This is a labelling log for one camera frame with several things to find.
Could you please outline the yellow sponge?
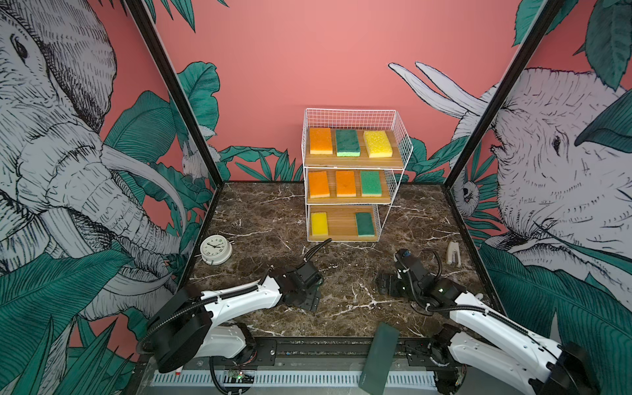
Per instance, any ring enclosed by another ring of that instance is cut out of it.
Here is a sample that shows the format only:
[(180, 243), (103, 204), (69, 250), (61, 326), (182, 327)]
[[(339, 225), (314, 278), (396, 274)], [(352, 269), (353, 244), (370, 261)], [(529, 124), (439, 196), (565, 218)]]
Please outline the yellow sponge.
[(311, 235), (329, 235), (328, 214), (326, 212), (312, 212), (310, 215)]
[(393, 156), (393, 148), (385, 131), (364, 131), (363, 138), (369, 158)]

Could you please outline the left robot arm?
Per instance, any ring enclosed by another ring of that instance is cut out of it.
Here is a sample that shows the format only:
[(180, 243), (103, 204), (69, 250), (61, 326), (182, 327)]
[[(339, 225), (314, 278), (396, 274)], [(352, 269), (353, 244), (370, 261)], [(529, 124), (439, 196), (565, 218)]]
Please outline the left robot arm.
[(234, 319), (280, 304), (316, 311), (324, 277), (312, 258), (331, 242), (328, 238), (308, 250), (295, 268), (272, 268), (241, 286), (219, 291), (186, 286), (149, 319), (136, 353), (152, 355), (161, 373), (197, 358), (248, 365), (256, 359), (257, 342), (247, 326)]

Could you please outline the orange sponge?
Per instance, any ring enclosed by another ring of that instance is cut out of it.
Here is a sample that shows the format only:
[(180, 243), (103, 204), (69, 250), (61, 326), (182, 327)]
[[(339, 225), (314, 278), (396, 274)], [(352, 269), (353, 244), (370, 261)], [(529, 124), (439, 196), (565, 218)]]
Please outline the orange sponge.
[(354, 171), (336, 171), (336, 195), (338, 198), (357, 196)]
[(327, 171), (311, 171), (308, 174), (309, 197), (329, 198), (329, 178)]
[(311, 155), (332, 155), (332, 131), (330, 128), (309, 130), (309, 152)]

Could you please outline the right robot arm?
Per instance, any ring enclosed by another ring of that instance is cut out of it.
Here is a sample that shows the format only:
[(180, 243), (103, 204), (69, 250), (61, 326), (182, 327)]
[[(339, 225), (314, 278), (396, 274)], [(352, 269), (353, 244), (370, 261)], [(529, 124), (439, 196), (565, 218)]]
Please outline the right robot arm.
[(420, 347), (438, 367), (470, 366), (523, 394), (599, 394), (589, 354), (574, 342), (560, 344), (492, 309), (464, 286), (427, 269), (410, 250), (393, 255), (395, 270), (378, 272), (382, 295), (410, 301), (414, 311), (441, 314), (449, 323)]

